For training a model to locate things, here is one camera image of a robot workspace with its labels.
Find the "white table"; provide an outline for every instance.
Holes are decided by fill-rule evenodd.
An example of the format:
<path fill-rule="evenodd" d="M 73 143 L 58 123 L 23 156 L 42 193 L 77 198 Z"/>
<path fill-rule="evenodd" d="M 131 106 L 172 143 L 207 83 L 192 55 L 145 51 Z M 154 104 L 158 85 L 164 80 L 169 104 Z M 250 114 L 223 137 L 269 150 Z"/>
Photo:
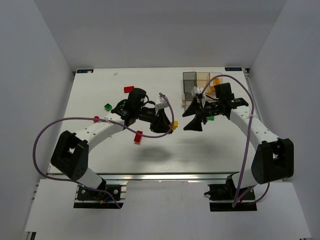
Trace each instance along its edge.
<path fill-rule="evenodd" d="M 225 116 L 203 126 L 203 132 L 183 131 L 193 116 L 182 117 L 184 108 L 183 72 L 218 72 L 229 74 L 247 86 L 242 71 L 225 71 L 224 67 L 176 67 L 176 68 L 119 68 L 94 69 L 93 73 L 77 73 L 67 105 L 65 117 L 104 117 L 104 105 L 113 107 L 128 97 L 124 87 L 135 86 L 146 90 L 150 100 L 159 92 L 165 94 L 174 110 L 179 127 L 163 138 L 142 138 L 134 144 L 135 135 L 123 131 L 108 138 L 89 155 L 89 167 L 97 173 L 230 173 L 241 169 L 246 144 L 245 135 Z M 246 92 L 232 79 L 230 82 L 236 97 L 250 103 Z M 74 132 L 93 122 L 66 121 L 61 131 Z M 144 134 L 155 135 L 149 123 L 137 120 L 131 126 Z M 251 165 L 254 149 L 250 146 L 247 164 Z M 51 167 L 50 173 L 59 173 Z"/>
<path fill-rule="evenodd" d="M 95 69 L 93 73 L 76 74 L 66 117 L 102 117 L 106 114 L 104 105 L 115 106 L 128 96 L 123 93 L 123 87 L 133 85 L 145 89 L 151 100 L 158 92 L 166 94 L 179 127 L 170 136 L 143 138 L 141 145 L 133 143 L 134 134 L 123 131 L 90 153 L 89 166 L 95 172 L 113 174 L 106 175 L 108 183 L 120 179 L 118 173 L 132 173 L 123 175 L 121 181 L 143 179 L 127 183 L 121 210 L 74 209 L 76 184 L 41 180 L 25 228 L 36 232 L 35 240 L 298 240 L 311 237 L 290 182 L 273 182 L 266 197 L 257 205 L 257 211 L 210 212 L 209 200 L 204 197 L 207 184 L 211 183 L 208 178 L 220 176 L 221 180 L 213 181 L 224 183 L 222 178 L 228 172 L 240 170 L 246 138 L 223 116 L 205 125 L 203 132 L 183 131 L 192 117 L 181 117 L 184 112 L 182 73 L 191 71 L 230 74 L 247 86 L 242 72 L 225 72 L 221 67 Z M 250 102 L 235 82 L 227 78 L 223 81 L 231 83 L 236 97 Z M 72 132 L 90 124 L 67 121 L 61 131 Z M 132 127 L 153 134 L 145 122 L 137 121 Z M 250 146 L 247 164 L 251 164 L 253 157 Z M 51 167 L 50 173 L 59 171 Z M 224 174 L 203 177 L 204 173 Z M 254 189 L 256 196 L 261 196 L 265 188 L 266 185 L 258 185 Z"/>

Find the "white tabletop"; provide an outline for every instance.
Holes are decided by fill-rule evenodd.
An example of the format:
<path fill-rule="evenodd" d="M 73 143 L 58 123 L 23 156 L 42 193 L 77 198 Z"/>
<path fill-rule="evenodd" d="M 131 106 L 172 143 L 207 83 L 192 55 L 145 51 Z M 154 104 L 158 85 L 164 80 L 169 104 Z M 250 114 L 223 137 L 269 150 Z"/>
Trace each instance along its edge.
<path fill-rule="evenodd" d="M 74 78 L 65 117 L 105 117 L 104 105 L 113 107 L 128 97 L 124 87 L 135 86 L 146 90 L 150 100 L 159 92 L 165 94 L 174 111 L 178 128 L 173 134 L 158 138 L 142 138 L 134 144 L 135 135 L 124 130 L 106 139 L 89 154 L 89 167 L 97 173 L 221 173 L 241 169 L 246 137 L 225 116 L 203 126 L 203 132 L 183 131 L 193 116 L 183 117 L 183 72 L 215 72 L 229 74 L 247 86 L 242 71 L 225 71 L 224 67 L 175 68 L 118 68 L 94 69 L 93 73 L 77 73 Z M 235 97 L 250 103 L 246 92 L 232 79 Z M 166 114 L 171 119 L 169 109 Z M 75 132 L 93 124 L 89 121 L 66 121 L 61 132 Z M 150 124 L 137 120 L 131 126 L 144 134 L 156 135 Z M 250 146 L 247 164 L 252 163 L 254 149 Z M 51 166 L 50 173 L 59 173 Z"/>

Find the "red cube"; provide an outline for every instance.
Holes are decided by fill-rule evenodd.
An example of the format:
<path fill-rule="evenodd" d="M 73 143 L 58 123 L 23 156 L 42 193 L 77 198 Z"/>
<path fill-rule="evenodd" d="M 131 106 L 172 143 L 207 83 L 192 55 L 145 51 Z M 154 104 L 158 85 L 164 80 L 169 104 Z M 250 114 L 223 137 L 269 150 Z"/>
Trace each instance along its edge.
<path fill-rule="evenodd" d="M 94 116 L 94 119 L 99 119 L 100 117 L 99 116 Z"/>
<path fill-rule="evenodd" d="M 125 86 L 125 87 L 124 87 L 124 93 L 125 93 L 125 94 L 128 94 L 128 93 L 130 93 L 134 88 L 135 88 L 135 86 Z"/>
<path fill-rule="evenodd" d="M 135 137 L 134 137 L 133 141 L 134 141 L 135 144 L 140 144 L 141 139 L 142 139 L 142 136 L 140 136 L 139 134 L 135 134 Z"/>

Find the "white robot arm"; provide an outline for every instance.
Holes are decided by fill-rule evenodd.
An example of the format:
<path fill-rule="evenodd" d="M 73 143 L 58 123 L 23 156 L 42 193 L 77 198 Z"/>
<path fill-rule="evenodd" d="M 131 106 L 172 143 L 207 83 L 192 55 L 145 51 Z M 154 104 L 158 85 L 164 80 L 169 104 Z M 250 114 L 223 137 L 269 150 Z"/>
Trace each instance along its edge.
<path fill-rule="evenodd" d="M 194 87 L 191 91 L 193 100 L 182 115 L 195 115 L 183 129 L 202 131 L 211 116 L 224 115 L 247 136 L 251 109 L 243 98 L 235 98 L 230 83 L 215 85 L 218 101 L 204 101 L 203 88 Z M 290 139 L 281 139 L 272 133 L 256 116 L 252 116 L 250 142 L 255 149 L 255 156 L 250 167 L 243 172 L 240 188 L 265 184 L 289 178 L 294 174 L 294 145 Z M 238 186 L 240 173 L 228 177 L 226 185 L 234 194 Z"/>
<path fill-rule="evenodd" d="M 128 99 L 120 101 L 104 118 L 105 121 L 98 121 L 74 133 L 61 133 L 52 154 L 51 164 L 77 183 L 92 189 L 105 190 L 106 181 L 88 167 L 88 156 L 94 147 L 136 120 L 149 122 L 150 130 L 154 133 L 167 133 L 171 130 L 171 122 L 165 114 L 168 103 L 158 96 L 155 102 L 150 101 L 154 104 L 153 108 L 145 107 L 146 96 L 146 91 L 134 88 Z"/>

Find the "green cube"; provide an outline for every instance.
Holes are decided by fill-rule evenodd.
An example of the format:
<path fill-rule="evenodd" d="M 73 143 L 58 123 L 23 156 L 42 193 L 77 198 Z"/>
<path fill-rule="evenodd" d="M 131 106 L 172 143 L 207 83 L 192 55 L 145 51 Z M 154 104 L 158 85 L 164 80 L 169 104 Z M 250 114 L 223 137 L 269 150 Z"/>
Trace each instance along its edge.
<path fill-rule="evenodd" d="M 214 121 L 215 120 L 215 116 L 210 116 L 206 118 L 208 121 Z"/>
<path fill-rule="evenodd" d="M 104 105 L 104 109 L 109 112 L 112 109 L 112 106 L 109 103 L 107 103 L 106 105 Z"/>

